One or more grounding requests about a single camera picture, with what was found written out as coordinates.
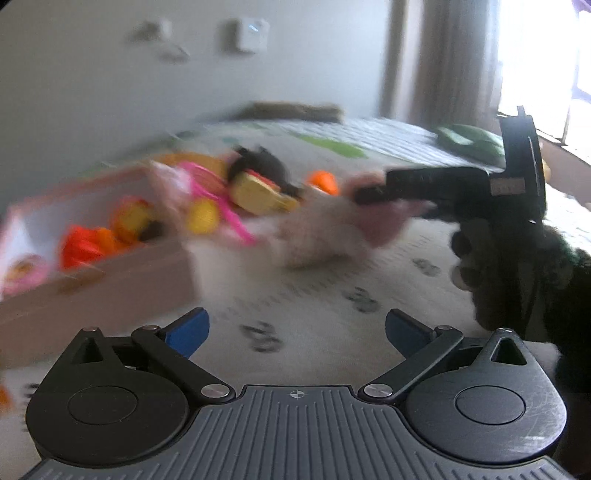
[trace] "pink and white stuffed toy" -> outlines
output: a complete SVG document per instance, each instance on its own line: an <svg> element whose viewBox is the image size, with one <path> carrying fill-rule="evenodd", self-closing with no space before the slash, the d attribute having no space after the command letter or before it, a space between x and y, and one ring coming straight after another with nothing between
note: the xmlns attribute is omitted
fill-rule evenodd
<svg viewBox="0 0 591 480"><path fill-rule="evenodd" d="M333 257L364 260L374 248L396 239L407 222L426 209L425 202L357 205L360 187L384 183L383 173L364 173L347 179L340 196L308 187L297 210L282 217L269 244L275 263L305 267Z"/></svg>

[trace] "silver screw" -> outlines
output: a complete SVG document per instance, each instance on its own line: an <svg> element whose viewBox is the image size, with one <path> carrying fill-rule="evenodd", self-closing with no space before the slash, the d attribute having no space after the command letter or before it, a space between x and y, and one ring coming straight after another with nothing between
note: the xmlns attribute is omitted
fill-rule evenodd
<svg viewBox="0 0 591 480"><path fill-rule="evenodd" d="M363 389L366 395L373 398L386 398L392 395L392 387L383 383L372 383Z"/></svg>
<svg viewBox="0 0 591 480"><path fill-rule="evenodd" d="M219 383L205 385L205 387L201 389L201 395L207 398L223 398L227 397L229 394L230 389L226 385Z"/></svg>

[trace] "gray base plate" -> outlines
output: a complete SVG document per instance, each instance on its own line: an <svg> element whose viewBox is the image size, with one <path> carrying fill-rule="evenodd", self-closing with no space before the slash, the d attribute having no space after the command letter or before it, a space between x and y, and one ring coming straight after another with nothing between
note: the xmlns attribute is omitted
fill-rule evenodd
<svg viewBox="0 0 591 480"><path fill-rule="evenodd" d="M180 440L147 460L106 469L44 460L24 478L552 480L569 476L547 458L512 468L450 460L418 441L396 409L361 402L348 387L249 386L231 403L203 408Z"/></svg>

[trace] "triangular cutout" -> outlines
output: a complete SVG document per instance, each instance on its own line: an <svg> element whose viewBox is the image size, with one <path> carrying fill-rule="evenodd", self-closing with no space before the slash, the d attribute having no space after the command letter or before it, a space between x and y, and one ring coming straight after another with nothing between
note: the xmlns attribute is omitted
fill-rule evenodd
<svg viewBox="0 0 591 480"><path fill-rule="evenodd" d="M497 345L491 360L497 364L526 365L527 362L517 345L510 338L503 338Z"/></svg>
<svg viewBox="0 0 591 480"><path fill-rule="evenodd" d="M87 338L84 345L76 352L74 356L74 364L91 364L95 362L102 362L103 356L100 353L99 346L96 344L94 338Z"/></svg>

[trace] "cardboard box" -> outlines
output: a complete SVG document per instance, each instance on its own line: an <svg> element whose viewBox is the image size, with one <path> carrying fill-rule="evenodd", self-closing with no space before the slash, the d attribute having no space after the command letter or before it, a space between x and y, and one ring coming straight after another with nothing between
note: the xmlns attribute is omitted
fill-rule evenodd
<svg viewBox="0 0 591 480"><path fill-rule="evenodd" d="M164 236L89 267L58 269L70 225L108 227L126 195L151 202ZM52 274L35 289L0 297L0 365L15 367L58 355L83 327L117 335L171 309L195 305L192 255L183 247L152 170L136 166L79 181L11 207L0 233L0 291L12 264L27 254L49 261Z"/></svg>

